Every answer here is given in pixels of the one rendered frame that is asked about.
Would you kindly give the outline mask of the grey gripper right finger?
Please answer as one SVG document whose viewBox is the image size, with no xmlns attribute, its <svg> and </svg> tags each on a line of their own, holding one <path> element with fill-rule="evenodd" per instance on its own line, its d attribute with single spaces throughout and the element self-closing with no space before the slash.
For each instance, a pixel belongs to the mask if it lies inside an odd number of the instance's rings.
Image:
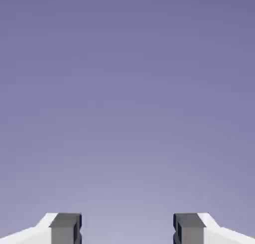
<svg viewBox="0 0 255 244">
<path fill-rule="evenodd" d="M 255 244 L 255 238 L 221 227 L 209 213 L 174 213 L 173 244 Z"/>
</svg>

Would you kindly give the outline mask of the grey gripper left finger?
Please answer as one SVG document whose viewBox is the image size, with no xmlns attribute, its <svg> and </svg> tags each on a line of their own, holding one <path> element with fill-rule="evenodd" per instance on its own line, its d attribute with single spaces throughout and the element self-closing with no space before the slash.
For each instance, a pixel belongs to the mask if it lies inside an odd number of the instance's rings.
<svg viewBox="0 0 255 244">
<path fill-rule="evenodd" d="M 0 244 L 82 244 L 81 213 L 46 213 L 33 227 L 0 238 Z"/>
</svg>

